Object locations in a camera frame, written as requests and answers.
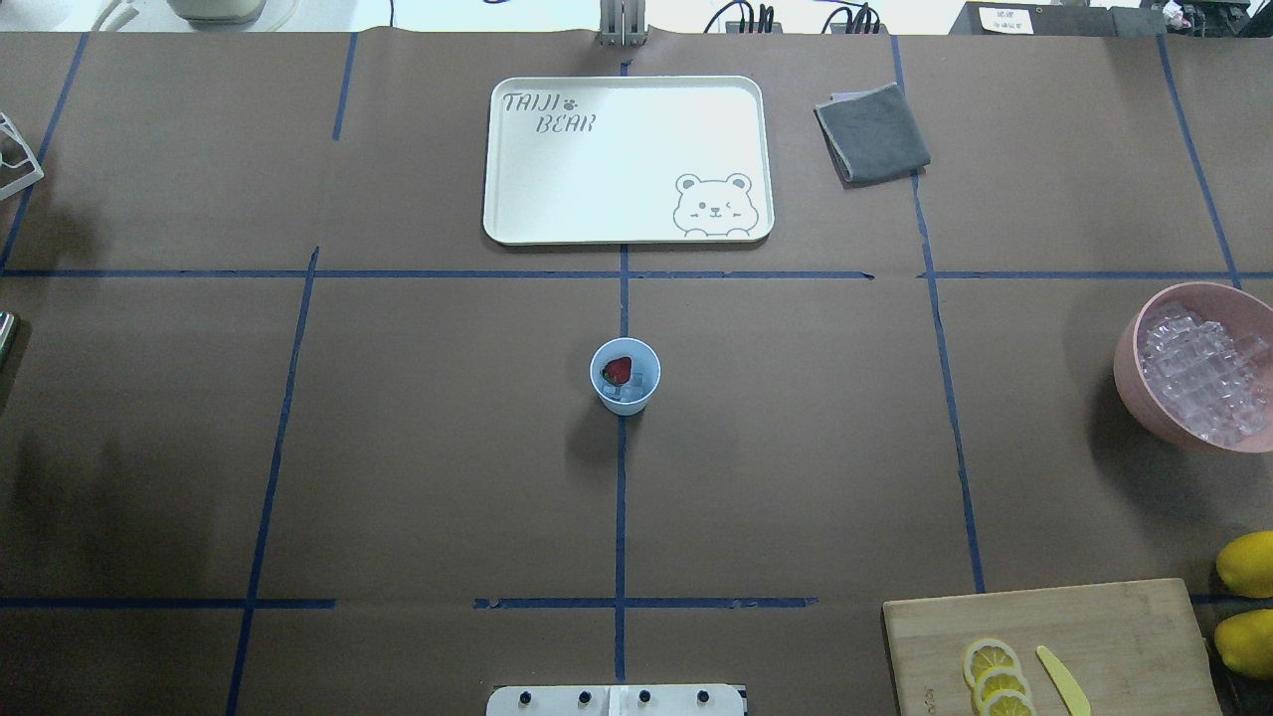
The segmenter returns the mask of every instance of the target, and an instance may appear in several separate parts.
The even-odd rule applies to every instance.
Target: plastic cup
[[[615,358],[633,359],[633,377],[626,386],[612,386],[601,377],[601,369]],[[616,338],[606,341],[592,354],[588,373],[592,375],[592,390],[615,415],[635,415],[640,413],[649,396],[658,389],[658,378],[663,372],[654,349],[635,338]]]

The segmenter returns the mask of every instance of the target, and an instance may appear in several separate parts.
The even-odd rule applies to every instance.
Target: yellow knife
[[[1066,702],[1069,716],[1092,716],[1092,706],[1087,703],[1087,694],[1078,687],[1074,675],[1060,662],[1060,659],[1057,659],[1057,655],[1046,646],[1040,646],[1035,654],[1039,655],[1039,661],[1051,677],[1051,683],[1057,684],[1057,691],[1060,692],[1060,699]]]

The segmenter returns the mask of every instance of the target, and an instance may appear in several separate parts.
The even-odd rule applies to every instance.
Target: bowl of ice
[[[1162,440],[1212,452],[1273,451],[1273,308],[1218,283],[1161,290],[1123,331],[1114,382]]]

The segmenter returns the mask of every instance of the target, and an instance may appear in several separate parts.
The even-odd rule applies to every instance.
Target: pink bowl
[[[1225,325],[1228,335],[1234,338],[1259,334],[1264,340],[1273,343],[1273,308],[1269,308],[1259,298],[1218,283],[1190,282],[1166,288],[1151,298],[1132,319],[1114,350],[1114,383],[1118,386],[1119,396],[1123,397],[1123,404],[1151,433],[1181,447],[1209,452],[1256,454],[1273,451],[1273,401],[1264,406],[1264,413],[1269,417],[1270,423],[1268,428],[1242,438],[1234,447],[1221,447],[1185,429],[1180,420],[1167,413],[1166,408],[1150,391],[1150,386],[1141,373],[1141,355],[1137,350],[1139,348],[1137,340],[1141,334],[1141,321],[1150,311],[1172,301],[1179,301],[1204,320],[1220,321]],[[1258,375],[1255,380],[1265,387],[1273,387],[1273,375],[1268,369]]]

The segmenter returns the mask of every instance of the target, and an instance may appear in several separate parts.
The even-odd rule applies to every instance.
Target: folded cloth
[[[932,157],[906,96],[892,82],[869,92],[845,92],[813,108],[848,182],[892,178],[928,166]]]

